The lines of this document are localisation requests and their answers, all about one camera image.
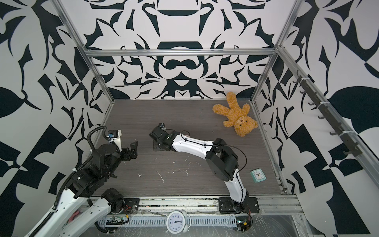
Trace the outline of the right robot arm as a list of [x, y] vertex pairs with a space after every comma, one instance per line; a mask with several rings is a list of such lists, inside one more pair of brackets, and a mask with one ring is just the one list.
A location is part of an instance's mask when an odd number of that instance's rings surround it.
[[155, 127], [149, 136], [161, 150], [188, 153], [204, 159], [213, 175], [225, 182], [231, 200], [240, 206], [247, 203], [249, 193], [240, 177], [238, 156], [223, 139], [195, 139], [167, 129], [163, 123]]

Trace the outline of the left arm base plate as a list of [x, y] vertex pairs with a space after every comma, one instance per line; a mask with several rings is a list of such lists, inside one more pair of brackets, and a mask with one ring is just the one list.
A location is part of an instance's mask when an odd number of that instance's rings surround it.
[[124, 204], [123, 204], [123, 213], [130, 214], [132, 212], [138, 211], [139, 209], [139, 203], [140, 199], [131, 197], [131, 198], [124, 198]]

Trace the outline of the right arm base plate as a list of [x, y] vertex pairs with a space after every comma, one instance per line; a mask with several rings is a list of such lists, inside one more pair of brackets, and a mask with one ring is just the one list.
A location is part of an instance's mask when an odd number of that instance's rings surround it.
[[255, 197], [248, 197], [242, 203], [233, 201], [231, 198], [218, 198], [218, 209], [222, 214], [259, 213], [260, 207]]

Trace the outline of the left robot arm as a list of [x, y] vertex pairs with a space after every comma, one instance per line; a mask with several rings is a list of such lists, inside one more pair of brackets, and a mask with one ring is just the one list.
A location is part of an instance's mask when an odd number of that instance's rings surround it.
[[87, 135], [91, 149], [89, 158], [64, 181], [52, 208], [27, 233], [28, 237], [79, 237], [109, 213], [123, 212], [123, 195], [115, 188], [107, 189], [96, 202], [92, 195], [110, 178], [122, 162], [136, 159], [138, 141], [128, 148], [121, 146], [121, 130], [99, 126]]

